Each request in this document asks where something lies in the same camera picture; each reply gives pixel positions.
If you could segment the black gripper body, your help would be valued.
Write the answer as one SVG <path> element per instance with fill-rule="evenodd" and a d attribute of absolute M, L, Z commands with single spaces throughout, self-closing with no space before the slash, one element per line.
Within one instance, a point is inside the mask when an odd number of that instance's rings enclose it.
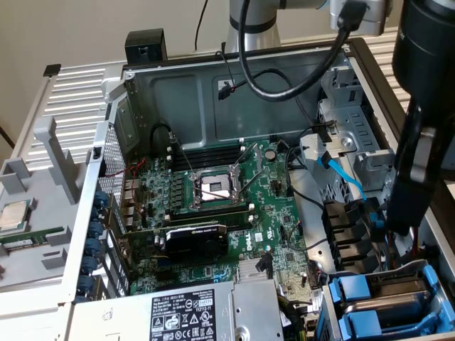
<path fill-rule="evenodd" d="M 454 2 L 405 1 L 392 57 L 400 87 L 435 117 L 454 115 Z"/>

